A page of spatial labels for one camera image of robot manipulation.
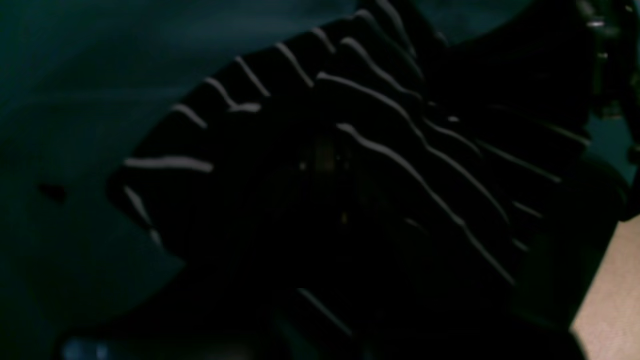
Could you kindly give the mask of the navy white striped t-shirt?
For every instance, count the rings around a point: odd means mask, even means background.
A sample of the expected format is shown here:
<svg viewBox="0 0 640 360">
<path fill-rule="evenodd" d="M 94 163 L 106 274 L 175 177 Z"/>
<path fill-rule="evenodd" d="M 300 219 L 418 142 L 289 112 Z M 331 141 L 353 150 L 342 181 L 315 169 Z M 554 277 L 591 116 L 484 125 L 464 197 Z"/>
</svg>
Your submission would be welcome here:
<svg viewBox="0 0 640 360">
<path fill-rule="evenodd" d="M 363 0 L 236 57 L 109 178 L 185 263 L 112 337 L 261 340 L 286 317 L 336 360 L 583 360 L 535 286 L 590 142 L 593 22 L 537 0 L 448 47 L 409 0 Z"/>
</svg>

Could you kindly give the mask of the teal table cloth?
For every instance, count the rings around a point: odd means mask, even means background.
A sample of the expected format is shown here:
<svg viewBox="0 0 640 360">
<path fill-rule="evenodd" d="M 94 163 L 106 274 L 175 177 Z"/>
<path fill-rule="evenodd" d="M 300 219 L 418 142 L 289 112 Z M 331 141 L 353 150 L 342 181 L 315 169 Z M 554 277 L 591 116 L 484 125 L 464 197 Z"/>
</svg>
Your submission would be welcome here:
<svg viewBox="0 0 640 360">
<path fill-rule="evenodd" d="M 1 358 L 335 360 L 285 316 L 258 340 L 113 337 L 118 319 L 185 262 L 110 201 L 108 182 L 203 79 L 237 57 L 351 16 L 361 2 L 3 0 Z M 409 2 L 453 47 L 506 25 L 537 0 Z M 550 234 L 539 240 L 553 258 L 545 278 L 555 274 L 557 282 L 535 285 L 543 298 L 535 314 L 569 330 L 617 222 L 639 216 L 639 175 L 619 173 L 592 150 L 604 143 L 594 120 L 623 119 L 613 147 L 623 162 L 639 164 L 639 2 L 576 2 L 602 36 L 585 126 L 590 141 L 551 203 Z M 39 183 L 63 186 L 65 203 L 43 196 Z"/>
</svg>

